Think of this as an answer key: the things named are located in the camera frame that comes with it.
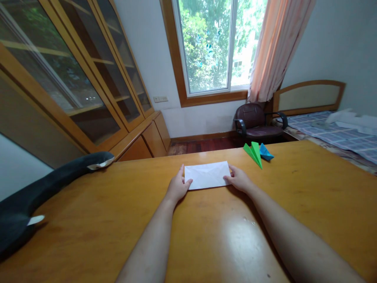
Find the window sill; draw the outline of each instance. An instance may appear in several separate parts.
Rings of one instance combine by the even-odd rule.
[[[179,93],[179,100],[181,102],[181,107],[191,107],[196,105],[204,105],[204,104],[212,104],[212,103],[220,103],[220,102],[228,102],[228,101],[235,101],[235,100],[246,100],[247,98],[247,90],[241,91],[234,91],[234,92],[226,92],[221,94],[211,94],[205,96],[194,96],[194,97],[187,97],[186,92]]]

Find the forearm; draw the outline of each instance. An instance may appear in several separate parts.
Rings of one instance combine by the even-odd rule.
[[[253,200],[283,263],[296,282],[363,282],[333,249],[264,191],[251,186]]]
[[[116,282],[163,282],[165,279],[173,211],[164,198],[128,257]]]

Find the chair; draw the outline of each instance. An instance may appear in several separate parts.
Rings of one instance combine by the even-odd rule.
[[[278,114],[283,120],[283,128],[267,126],[266,115]],[[256,103],[240,106],[235,115],[236,132],[244,138],[263,139],[273,138],[283,134],[288,127],[287,116],[282,112],[264,113],[262,107]]]

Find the window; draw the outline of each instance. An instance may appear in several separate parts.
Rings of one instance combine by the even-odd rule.
[[[267,0],[171,1],[186,97],[246,90]]]

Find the white wall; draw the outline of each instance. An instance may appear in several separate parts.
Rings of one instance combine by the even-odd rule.
[[[356,113],[377,116],[376,47],[377,13],[361,33],[353,52],[343,62],[342,75],[347,87],[340,109],[353,108]]]
[[[226,132],[244,101],[181,108],[157,0],[115,0],[149,96],[165,95],[153,103],[164,114],[172,138]],[[375,1],[317,0],[283,87],[314,79],[342,80],[344,58],[357,44],[361,30],[375,11]]]
[[[0,201],[52,171],[1,134],[0,162]]]

